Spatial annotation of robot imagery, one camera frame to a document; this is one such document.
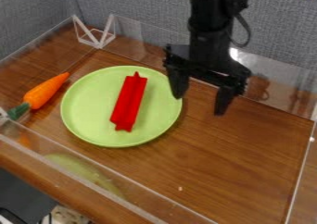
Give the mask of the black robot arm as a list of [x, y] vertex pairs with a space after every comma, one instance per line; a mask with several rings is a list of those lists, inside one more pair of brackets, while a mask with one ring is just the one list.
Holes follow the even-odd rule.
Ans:
[[184, 97], [190, 79], [218, 87], [214, 114], [222, 116], [236, 96], [244, 94], [252, 70], [229, 54], [233, 23], [248, 23], [241, 12], [248, 0], [190, 0], [190, 43], [169, 44], [164, 67], [174, 98]]

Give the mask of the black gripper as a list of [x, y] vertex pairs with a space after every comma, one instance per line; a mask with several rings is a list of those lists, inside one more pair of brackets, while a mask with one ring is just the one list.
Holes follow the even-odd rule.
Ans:
[[236, 94], [245, 92], [252, 70], [236, 61], [228, 53], [221, 59], [212, 62], [190, 60], [190, 47], [185, 44], [168, 44], [165, 54], [164, 67], [168, 70], [174, 98], [184, 97], [190, 87], [190, 78], [197, 78], [218, 87], [224, 86], [218, 90], [214, 106], [214, 115], [222, 116]]

